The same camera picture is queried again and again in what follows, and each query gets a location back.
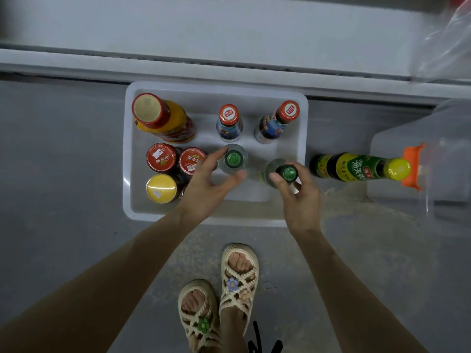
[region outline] hand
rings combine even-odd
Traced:
[[[283,198],[286,225],[296,238],[305,234],[321,233],[320,227],[320,191],[317,189],[309,170],[298,162],[287,162],[298,170],[301,183],[294,182],[299,190],[294,194],[289,184],[278,174],[270,173],[270,179],[277,186]]]
[[[226,152],[227,147],[223,147],[198,161],[195,173],[185,189],[185,195],[177,206],[186,222],[197,226],[215,211],[231,189],[247,177],[247,172],[241,170],[229,176],[223,184],[215,186],[211,182],[211,173]]]

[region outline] beige woven sandal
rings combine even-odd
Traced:
[[[236,273],[228,264],[229,256],[234,252],[244,254],[247,260],[252,264],[252,270],[243,274]],[[226,271],[232,275],[232,278],[226,275]],[[243,244],[230,244],[227,246],[222,253],[221,277],[222,295],[219,314],[221,315],[223,309],[233,306],[236,306],[239,310],[244,312],[247,315],[244,328],[245,334],[250,322],[253,298],[259,282],[259,261],[252,249]]]
[[[205,299],[203,305],[194,315],[183,312],[181,305],[183,298],[188,292],[200,290]],[[204,310],[209,306],[208,312],[203,315]],[[219,314],[218,304],[214,291],[206,280],[196,279],[185,285],[181,289],[178,298],[178,311],[180,321],[186,332],[190,350],[197,353],[202,347],[217,346],[221,347],[221,338],[219,335]]]

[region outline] concrete floor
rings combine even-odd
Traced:
[[[148,225],[121,208],[125,89],[34,78],[0,82],[0,324]],[[367,152],[375,132],[428,112],[310,101],[308,156]],[[471,350],[470,238],[423,232],[409,218],[366,202],[361,185],[327,196],[323,230],[428,350]],[[339,352],[309,268],[286,229],[205,225],[173,253],[110,351],[186,352],[178,292],[204,278],[220,293],[220,255],[231,242],[250,245],[259,257],[252,318],[264,350],[281,339],[284,352]],[[246,337],[254,339],[251,327]]]

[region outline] forearm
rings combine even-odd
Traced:
[[[174,211],[0,328],[0,350],[106,352],[194,228]]]
[[[295,235],[347,352],[426,352],[345,265],[322,233]]]

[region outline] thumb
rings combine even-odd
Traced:
[[[246,177],[247,172],[243,170],[237,171],[233,175],[230,175],[227,180],[219,186],[219,189],[224,195],[226,195],[231,189],[237,187]]]
[[[293,191],[290,188],[290,185],[282,178],[278,173],[273,172],[270,173],[270,179],[276,185],[278,190],[280,191],[281,198],[283,201],[290,201],[292,198],[296,198]]]

